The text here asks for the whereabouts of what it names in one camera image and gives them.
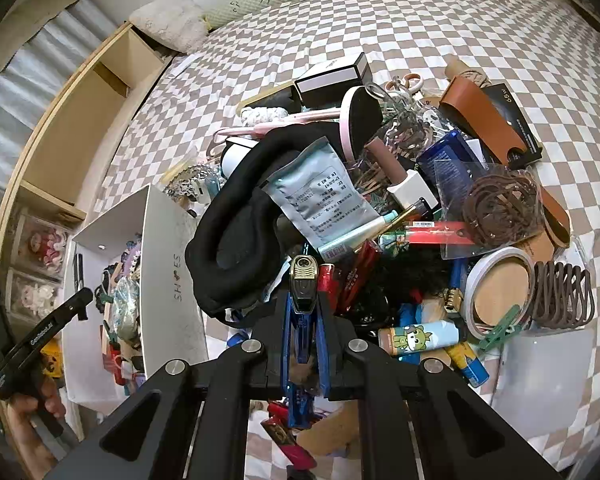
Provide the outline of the cartoon dinosaur tube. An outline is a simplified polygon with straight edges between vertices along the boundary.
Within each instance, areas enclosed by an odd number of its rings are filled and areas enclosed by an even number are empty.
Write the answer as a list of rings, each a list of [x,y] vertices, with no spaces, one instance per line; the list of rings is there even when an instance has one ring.
[[[378,330],[378,344],[390,356],[407,356],[458,344],[462,331],[452,322],[440,320],[424,324]]]

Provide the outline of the white doll display box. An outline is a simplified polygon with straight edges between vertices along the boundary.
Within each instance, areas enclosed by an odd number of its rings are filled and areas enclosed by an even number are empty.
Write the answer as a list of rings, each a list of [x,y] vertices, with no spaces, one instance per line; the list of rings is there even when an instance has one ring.
[[[59,284],[13,268],[6,278],[6,310],[22,322],[35,325],[59,306]]]

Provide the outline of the black fabric headband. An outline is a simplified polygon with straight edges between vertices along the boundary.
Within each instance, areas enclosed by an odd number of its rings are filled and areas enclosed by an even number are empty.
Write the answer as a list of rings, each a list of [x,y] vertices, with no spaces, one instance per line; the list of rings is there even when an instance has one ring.
[[[252,148],[226,180],[186,246],[198,307],[227,326],[250,328],[273,314],[262,294],[283,263],[276,234],[282,214],[261,184],[314,141],[326,138],[343,155],[339,126],[310,122],[277,128]]]

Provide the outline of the white cardboard shoe box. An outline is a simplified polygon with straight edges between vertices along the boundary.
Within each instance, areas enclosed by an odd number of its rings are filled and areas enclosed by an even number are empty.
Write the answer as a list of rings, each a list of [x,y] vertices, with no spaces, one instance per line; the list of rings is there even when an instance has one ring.
[[[77,232],[66,294],[79,274],[94,292],[84,322],[62,332],[68,398],[111,413],[166,362],[208,360],[184,249],[194,218],[147,185]]]

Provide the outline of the red doll display box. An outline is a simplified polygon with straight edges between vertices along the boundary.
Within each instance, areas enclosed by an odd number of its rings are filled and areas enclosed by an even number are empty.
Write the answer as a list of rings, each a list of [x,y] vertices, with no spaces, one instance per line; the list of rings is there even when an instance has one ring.
[[[24,212],[18,218],[10,263],[60,281],[67,262],[69,235],[64,226]]]

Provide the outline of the silver foil sachet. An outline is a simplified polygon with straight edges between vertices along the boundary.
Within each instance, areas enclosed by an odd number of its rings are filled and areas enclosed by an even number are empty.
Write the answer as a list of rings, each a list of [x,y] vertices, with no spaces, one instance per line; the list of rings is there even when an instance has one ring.
[[[315,249],[379,217],[324,136],[268,177],[264,190]]]

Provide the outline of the red Lamborghini lighter box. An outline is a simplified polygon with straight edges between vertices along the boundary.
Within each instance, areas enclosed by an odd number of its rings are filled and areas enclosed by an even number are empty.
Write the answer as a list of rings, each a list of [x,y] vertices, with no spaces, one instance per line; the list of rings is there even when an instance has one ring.
[[[407,240],[419,245],[472,245],[461,221],[414,221],[405,226]]]

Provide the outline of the small white box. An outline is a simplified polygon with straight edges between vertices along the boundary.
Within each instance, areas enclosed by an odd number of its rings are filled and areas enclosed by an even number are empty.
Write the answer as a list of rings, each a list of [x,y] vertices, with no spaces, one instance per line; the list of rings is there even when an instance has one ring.
[[[407,170],[402,181],[390,185],[388,192],[403,209],[415,205],[419,200],[422,200],[429,210],[435,210],[439,206],[434,192],[416,170]]]

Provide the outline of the green clothes peg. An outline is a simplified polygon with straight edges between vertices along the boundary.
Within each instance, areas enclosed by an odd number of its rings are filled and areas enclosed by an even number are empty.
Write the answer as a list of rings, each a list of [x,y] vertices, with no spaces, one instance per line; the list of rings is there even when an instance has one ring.
[[[510,337],[517,335],[520,330],[521,307],[514,304],[496,324],[492,330],[489,330],[484,338],[478,343],[478,349],[481,352],[488,352],[495,347],[499,347]]]

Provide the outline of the brown cylinder stick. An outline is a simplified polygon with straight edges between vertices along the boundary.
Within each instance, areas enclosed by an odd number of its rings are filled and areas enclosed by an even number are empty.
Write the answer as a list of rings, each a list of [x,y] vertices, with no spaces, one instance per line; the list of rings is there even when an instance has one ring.
[[[404,182],[407,179],[407,171],[400,164],[389,149],[385,146],[377,136],[365,144],[365,148],[373,158],[378,162],[379,167],[385,173],[391,183],[391,187],[397,191],[404,187]]]

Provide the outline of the white tape roll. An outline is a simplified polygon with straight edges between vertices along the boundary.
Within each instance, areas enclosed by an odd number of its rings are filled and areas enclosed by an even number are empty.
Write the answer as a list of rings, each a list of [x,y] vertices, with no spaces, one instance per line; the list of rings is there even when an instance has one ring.
[[[519,324],[534,289],[534,263],[523,250],[505,247],[483,256],[468,274],[460,308],[468,332],[483,340],[513,307],[519,308],[513,324]]]

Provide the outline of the blue plastic bottle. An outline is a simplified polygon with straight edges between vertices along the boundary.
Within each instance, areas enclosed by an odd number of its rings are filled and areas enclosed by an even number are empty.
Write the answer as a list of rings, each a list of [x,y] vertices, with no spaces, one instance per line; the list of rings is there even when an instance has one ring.
[[[451,210],[460,210],[471,187],[486,175],[483,163],[458,130],[426,148],[416,162],[436,187],[441,205]]]

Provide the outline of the round pink rimmed mirror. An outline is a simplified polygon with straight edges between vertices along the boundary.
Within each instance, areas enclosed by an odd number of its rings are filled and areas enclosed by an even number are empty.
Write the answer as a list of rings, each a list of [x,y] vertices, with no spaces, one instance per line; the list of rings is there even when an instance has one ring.
[[[340,105],[339,135],[344,159],[353,164],[382,125],[379,102],[364,86],[350,88]]]

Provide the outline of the black white gift box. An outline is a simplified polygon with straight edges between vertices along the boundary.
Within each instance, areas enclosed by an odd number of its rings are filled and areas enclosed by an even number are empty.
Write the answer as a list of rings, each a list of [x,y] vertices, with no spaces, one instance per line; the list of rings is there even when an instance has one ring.
[[[363,50],[347,51],[341,58],[316,64],[294,80],[300,102],[309,108],[340,103],[348,90],[373,80]]]

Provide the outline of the wooden bedside shelf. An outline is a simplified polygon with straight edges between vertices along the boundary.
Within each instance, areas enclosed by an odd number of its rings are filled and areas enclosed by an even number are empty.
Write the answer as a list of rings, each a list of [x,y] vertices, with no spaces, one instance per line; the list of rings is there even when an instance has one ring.
[[[0,207],[0,266],[14,208],[85,221],[123,133],[171,62],[131,23],[74,72],[35,126]]]

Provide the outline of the black charger box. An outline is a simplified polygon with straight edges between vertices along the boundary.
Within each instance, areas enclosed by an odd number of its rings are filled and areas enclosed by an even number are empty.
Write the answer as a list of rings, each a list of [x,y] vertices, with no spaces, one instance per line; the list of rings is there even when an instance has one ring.
[[[522,110],[513,97],[513,93],[506,84],[492,84],[492,86],[483,87],[482,91],[489,97],[491,103],[526,147],[524,150],[512,148],[508,152],[508,166],[512,169],[521,169],[540,160],[543,155],[543,147],[536,140]]]

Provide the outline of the white fluffy pillow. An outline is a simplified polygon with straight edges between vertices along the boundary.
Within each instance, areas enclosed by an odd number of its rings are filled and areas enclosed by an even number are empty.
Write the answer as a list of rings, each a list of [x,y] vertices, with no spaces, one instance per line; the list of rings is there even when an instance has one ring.
[[[154,0],[134,10],[129,22],[163,46],[192,54],[207,38],[209,25],[194,0]]]

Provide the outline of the checkered bed sheet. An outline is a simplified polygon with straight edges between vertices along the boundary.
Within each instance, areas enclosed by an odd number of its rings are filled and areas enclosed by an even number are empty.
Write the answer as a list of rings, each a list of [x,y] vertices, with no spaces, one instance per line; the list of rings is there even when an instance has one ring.
[[[540,140],[536,173],[568,211],[595,284],[595,335],[571,426],[537,437],[557,469],[600,452],[600,33],[553,0],[303,0],[212,32],[186,70],[166,73],[126,129],[94,214],[204,150],[238,104],[311,66],[363,51],[377,81],[405,73],[440,90],[445,57],[504,82]]]

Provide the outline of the floral blue drawstring pouch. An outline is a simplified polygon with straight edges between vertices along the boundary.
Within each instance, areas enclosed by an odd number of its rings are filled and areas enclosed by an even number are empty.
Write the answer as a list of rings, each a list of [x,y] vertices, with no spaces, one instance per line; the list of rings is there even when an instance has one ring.
[[[114,336],[128,344],[140,339],[140,283],[134,278],[120,278],[112,293],[109,326]]]

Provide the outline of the orange handled scissors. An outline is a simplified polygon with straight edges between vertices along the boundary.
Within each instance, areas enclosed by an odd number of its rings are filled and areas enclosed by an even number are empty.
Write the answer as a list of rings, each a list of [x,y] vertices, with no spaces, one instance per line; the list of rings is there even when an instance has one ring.
[[[384,89],[388,92],[399,92],[414,96],[420,90],[424,81],[419,74],[407,73],[403,76],[392,76],[391,79],[384,83]]]

